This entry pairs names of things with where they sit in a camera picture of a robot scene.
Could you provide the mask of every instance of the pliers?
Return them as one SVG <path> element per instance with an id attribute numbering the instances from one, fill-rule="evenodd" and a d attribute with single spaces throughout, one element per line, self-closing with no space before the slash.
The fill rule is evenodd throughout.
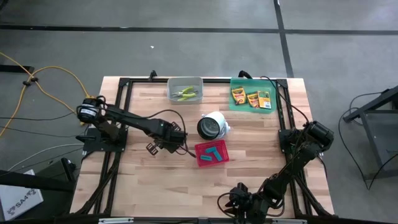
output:
<path id="1" fill-rule="evenodd" d="M 197 91 L 194 91 L 193 86 L 186 87 L 185 89 L 181 91 L 177 91 L 172 94 L 174 97 L 181 97 L 178 99 L 178 101 L 184 101 L 189 98 L 195 97 L 197 95 Z"/>

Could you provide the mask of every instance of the concrete floor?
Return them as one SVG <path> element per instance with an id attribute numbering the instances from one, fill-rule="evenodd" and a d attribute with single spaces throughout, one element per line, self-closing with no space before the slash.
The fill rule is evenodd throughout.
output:
<path id="1" fill-rule="evenodd" d="M 280 0 L 286 29 L 397 30 L 398 1 Z M 13 0 L 0 12 L 2 24 L 270 28 L 277 21 L 271 0 Z M 304 78 L 313 118 L 335 132 L 325 154 L 328 183 L 337 215 L 396 222 L 398 178 L 379 179 L 366 190 L 360 173 L 338 137 L 337 123 L 356 95 L 398 85 L 396 35 L 287 35 L 294 77 Z M 35 68 L 59 65 L 76 73 L 91 94 L 106 75 L 235 77 L 240 70 L 259 77 L 286 77 L 279 34 L 165 32 L 55 32 L 0 30 L 0 51 Z M 11 64 L 0 58 L 0 63 Z M 10 116 L 27 75 L 0 73 L 0 116 Z M 83 92 L 69 75 L 49 70 L 39 75 L 49 92 L 77 106 Z M 361 105 L 372 97 L 359 99 Z M 68 111 L 28 88 L 18 117 L 45 118 Z M 58 135 L 83 131 L 75 117 L 50 122 L 13 121 L 12 128 Z M 343 136 L 366 172 L 377 168 L 364 131 L 342 124 Z M 8 130 L 0 141 L 0 169 L 74 138 L 52 138 Z M 24 165 L 78 147 L 56 149 Z M 80 166 L 81 152 L 67 157 Z M 38 164 L 35 170 L 48 166 Z"/>

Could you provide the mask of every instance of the teal block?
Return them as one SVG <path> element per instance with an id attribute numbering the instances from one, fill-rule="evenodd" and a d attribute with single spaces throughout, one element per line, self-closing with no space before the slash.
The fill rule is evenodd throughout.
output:
<path id="1" fill-rule="evenodd" d="M 211 156 L 205 156 L 205 155 L 201 155 L 200 156 L 200 159 L 201 160 L 204 160 L 204 161 L 212 161 L 213 159 L 211 158 Z"/>
<path id="2" fill-rule="evenodd" d="M 211 152 L 216 152 L 216 151 L 217 151 L 216 147 L 210 147 L 210 148 L 205 150 L 205 153 L 211 153 Z"/>
<path id="3" fill-rule="evenodd" d="M 223 160 L 223 158 L 220 156 L 220 154 L 218 153 L 218 151 L 214 151 L 213 153 L 214 153 L 214 155 L 216 156 L 218 162 Z"/>

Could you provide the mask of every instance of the red container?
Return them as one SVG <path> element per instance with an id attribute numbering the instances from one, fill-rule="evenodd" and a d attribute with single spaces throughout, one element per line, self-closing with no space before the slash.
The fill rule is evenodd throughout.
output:
<path id="1" fill-rule="evenodd" d="M 211 147 L 216 147 L 218 153 L 220 154 L 222 160 L 218 161 L 214 153 L 206 153 L 206 149 L 211 148 Z M 229 161 L 228 157 L 228 151 L 226 150 L 226 145 L 224 140 L 218 140 L 218 141 L 211 141 L 211 142 L 206 142 L 206 143 L 201 143 L 195 145 L 195 152 L 197 155 L 197 162 L 199 167 L 206 167 L 206 166 L 213 166 L 217 164 L 222 164 L 224 162 Z M 203 159 L 200 159 L 201 155 L 205 156 L 211 156 L 212 160 L 211 161 L 204 161 Z"/>

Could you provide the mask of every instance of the wooden tabletop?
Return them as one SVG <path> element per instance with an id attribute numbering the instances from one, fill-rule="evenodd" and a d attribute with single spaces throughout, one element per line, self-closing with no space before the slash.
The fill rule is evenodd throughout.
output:
<path id="1" fill-rule="evenodd" d="M 100 95 L 108 103 L 114 103 L 120 77 L 104 77 Z M 312 119 L 304 81 L 288 78 L 292 104 Z M 126 91 L 123 93 L 123 107 Z M 197 132 L 197 122 L 202 114 L 220 111 L 224 114 L 231 131 L 224 137 L 230 161 L 205 169 L 198 168 L 191 156 L 170 154 L 160 150 L 150 155 L 146 145 L 152 142 L 142 131 L 129 128 L 127 147 L 122 154 L 113 202 L 112 216 L 129 217 L 226 217 L 216 204 L 222 193 L 229 192 L 238 182 L 249 190 L 257 191 L 272 174 L 285 165 L 280 151 L 277 132 L 280 129 L 276 110 L 271 114 L 230 111 L 228 106 L 229 84 L 205 83 L 203 101 L 199 105 L 171 105 L 166 95 L 165 83 L 135 83 L 129 111 L 141 116 L 160 110 L 173 109 L 184 118 L 188 133 L 188 146 L 194 151 L 196 144 L 205 142 Z M 157 118 L 175 121 L 182 126 L 174 113 L 162 113 Z M 297 127 L 305 122 L 303 116 L 294 111 Z M 100 179 L 103 152 L 94 152 L 86 158 L 73 198 L 71 212 L 77 211 L 89 199 Z M 323 166 L 318 160 L 305 168 L 307 184 L 324 208 L 333 213 L 328 184 Z M 104 209 L 108 189 L 103 198 Z M 302 193 L 297 188 L 298 199 L 303 204 Z M 227 197 L 221 200 L 224 205 Z M 285 194 L 285 213 L 282 217 L 294 217 L 290 189 Z M 277 214 L 280 210 L 270 209 Z"/>

